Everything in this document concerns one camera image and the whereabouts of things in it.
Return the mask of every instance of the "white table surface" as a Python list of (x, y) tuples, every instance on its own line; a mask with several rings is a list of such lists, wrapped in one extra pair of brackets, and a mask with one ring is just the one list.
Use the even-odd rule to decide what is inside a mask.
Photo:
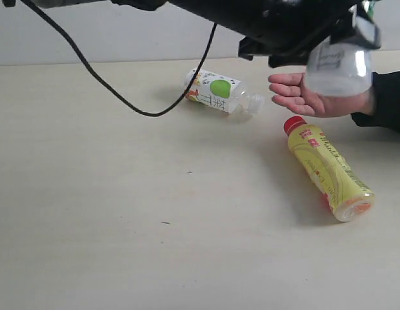
[[(196, 64), (95, 67), (158, 111)], [(375, 64), (400, 70), (400, 52)], [(301, 70), (205, 68), (268, 101), (269, 73)], [(81, 65), (0, 67), (0, 310), (400, 309), (400, 135), (308, 119), (377, 195), (338, 224), (286, 147), (289, 116), (184, 102), (150, 119)]]

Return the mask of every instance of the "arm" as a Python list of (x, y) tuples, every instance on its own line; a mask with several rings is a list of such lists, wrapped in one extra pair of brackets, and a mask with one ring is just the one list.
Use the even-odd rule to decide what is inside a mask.
[(386, 127), (400, 132), (400, 72), (374, 73), (370, 106), (373, 107), (370, 112), (352, 114), (356, 125)]

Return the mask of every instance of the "hand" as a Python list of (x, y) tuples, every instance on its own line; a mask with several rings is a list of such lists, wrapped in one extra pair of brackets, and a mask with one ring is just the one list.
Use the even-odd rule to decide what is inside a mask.
[(373, 115), (372, 90), (353, 97), (324, 97), (305, 87), (303, 73), (273, 74), (269, 89), (276, 93), (272, 101), (293, 113), (317, 118), (335, 118), (360, 112)]

